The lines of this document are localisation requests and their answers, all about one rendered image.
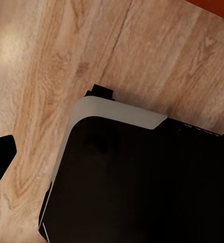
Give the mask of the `storage box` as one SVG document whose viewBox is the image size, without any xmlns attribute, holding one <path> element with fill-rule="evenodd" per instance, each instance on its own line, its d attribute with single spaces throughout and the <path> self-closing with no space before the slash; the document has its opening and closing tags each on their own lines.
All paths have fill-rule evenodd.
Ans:
<svg viewBox="0 0 224 243">
<path fill-rule="evenodd" d="M 213 14 L 224 18 L 224 0 L 187 0 L 188 2 L 203 8 Z"/>
</svg>

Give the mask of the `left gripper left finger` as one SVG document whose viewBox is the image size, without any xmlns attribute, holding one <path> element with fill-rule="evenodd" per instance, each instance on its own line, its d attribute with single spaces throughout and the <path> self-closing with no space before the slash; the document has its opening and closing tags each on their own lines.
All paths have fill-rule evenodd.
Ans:
<svg viewBox="0 0 224 243">
<path fill-rule="evenodd" d="M 0 137 L 0 180 L 17 153 L 12 135 Z"/>
</svg>

